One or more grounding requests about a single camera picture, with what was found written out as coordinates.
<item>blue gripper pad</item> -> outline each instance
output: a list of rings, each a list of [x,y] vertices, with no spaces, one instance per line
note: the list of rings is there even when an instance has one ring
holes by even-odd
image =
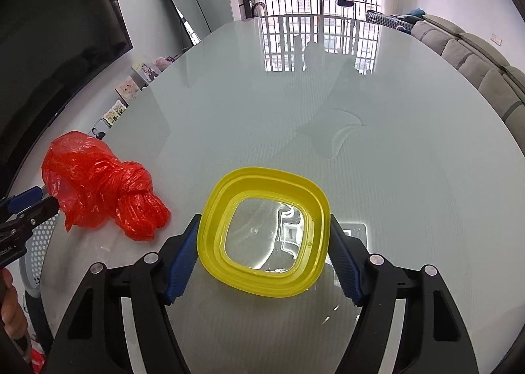
[[[19,212],[29,208],[32,205],[35,205],[37,202],[42,200],[42,189],[38,186],[26,190],[23,193],[20,193],[18,196],[11,199],[7,210],[11,214],[18,214]]]
[[[345,235],[341,226],[334,216],[330,224],[330,243],[328,245],[328,254],[332,265],[346,297],[351,298],[354,305],[359,306],[363,300],[364,293],[361,289],[361,273],[358,268],[358,262],[352,258],[350,247],[346,241],[351,238]]]
[[[169,267],[168,284],[164,295],[170,303],[173,303],[177,297],[183,295],[195,263],[197,263],[197,258],[199,257],[197,254],[199,223],[199,221],[194,222],[192,229]]]

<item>gray sofa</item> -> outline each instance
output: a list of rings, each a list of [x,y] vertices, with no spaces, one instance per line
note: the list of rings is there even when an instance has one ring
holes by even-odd
[[[490,43],[454,23],[427,14],[411,30],[485,97],[525,155],[525,73]]]

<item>pillow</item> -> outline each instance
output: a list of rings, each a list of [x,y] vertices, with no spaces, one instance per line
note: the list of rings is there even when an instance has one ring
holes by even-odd
[[[472,47],[476,48],[477,50],[480,50],[485,56],[488,57],[490,61],[492,61],[499,67],[504,68],[505,66],[510,66],[509,62],[506,58],[503,57],[502,53],[496,50],[484,39],[481,39],[476,35],[467,33],[462,33],[461,39],[471,44]]]
[[[425,15],[426,13],[421,10],[421,9],[415,9],[415,10],[410,10],[409,11],[409,15],[410,16],[416,16],[416,17],[421,17],[423,18],[423,16]]]
[[[410,14],[406,14],[403,16],[397,16],[397,18],[406,23],[410,23],[411,25],[415,25],[417,22],[421,22],[423,20],[422,18],[419,18],[417,16],[410,16]]]
[[[430,47],[439,55],[442,55],[445,46],[451,38],[453,37],[450,35],[444,34],[437,29],[432,29],[430,32],[427,32],[423,38],[421,38],[421,42],[427,47]]]
[[[465,31],[461,29],[458,25],[449,22],[447,19],[438,16],[432,16],[432,14],[425,14],[423,18],[427,22],[432,23],[433,25],[451,33],[454,36],[460,36],[462,33],[465,33]]]
[[[505,121],[505,125],[525,155],[525,106],[515,108]]]
[[[467,60],[468,56],[472,55],[472,51],[461,45],[455,39],[450,39],[443,50],[442,58],[448,61],[456,69],[459,69]]]
[[[523,103],[498,71],[490,70],[479,85],[479,92],[505,121],[512,111]]]
[[[481,60],[478,56],[468,56],[458,71],[478,89],[490,69],[494,69],[494,66]]]
[[[365,16],[368,23],[386,26],[392,29],[396,29],[397,26],[403,26],[405,29],[410,31],[413,26],[410,23],[399,20],[395,16],[387,16],[386,14],[377,13],[377,11],[368,10]]]
[[[430,24],[423,22],[417,22],[414,27],[411,30],[411,35],[419,39],[423,39],[423,37],[430,31],[435,30],[435,27],[430,26]]]

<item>round glass table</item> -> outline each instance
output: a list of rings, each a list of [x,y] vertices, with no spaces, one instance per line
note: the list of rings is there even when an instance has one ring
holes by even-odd
[[[112,221],[95,231],[57,227],[40,283],[52,332],[92,263],[129,265],[157,251],[202,212],[225,174],[260,166],[316,183],[343,229],[371,253],[415,270],[435,265],[480,372],[489,373],[525,318],[525,162],[517,144],[476,88],[410,35],[354,22],[357,29],[340,36],[350,48],[333,52],[313,22],[282,23],[254,19],[213,32],[111,128],[104,141],[151,172],[173,217],[151,243],[133,242]],[[361,38],[372,41],[360,51],[364,61],[351,48]],[[123,307],[138,374],[130,303]],[[231,288],[198,262],[167,311],[194,374],[333,374],[359,313],[329,259],[312,287],[284,299]],[[402,315],[399,301],[385,373]]]

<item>wall outlet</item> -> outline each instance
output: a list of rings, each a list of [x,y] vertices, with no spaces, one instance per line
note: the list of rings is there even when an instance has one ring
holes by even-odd
[[[495,34],[490,37],[490,40],[501,47],[501,38]]]

